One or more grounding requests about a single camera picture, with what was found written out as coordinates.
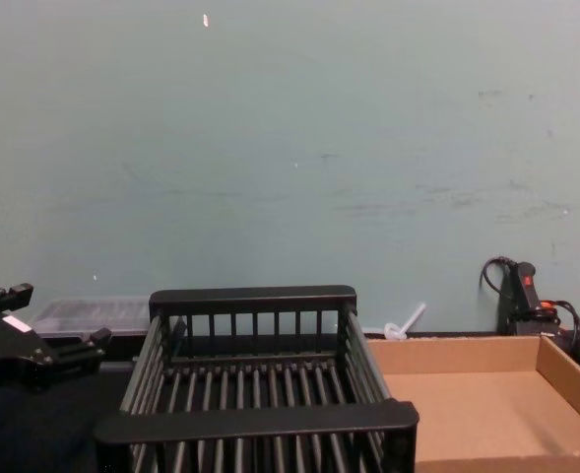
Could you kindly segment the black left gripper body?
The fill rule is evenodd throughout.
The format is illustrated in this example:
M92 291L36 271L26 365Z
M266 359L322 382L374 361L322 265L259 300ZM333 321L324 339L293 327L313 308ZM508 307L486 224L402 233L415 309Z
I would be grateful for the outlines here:
M36 385L54 362L52 350L27 324L0 312L0 386Z

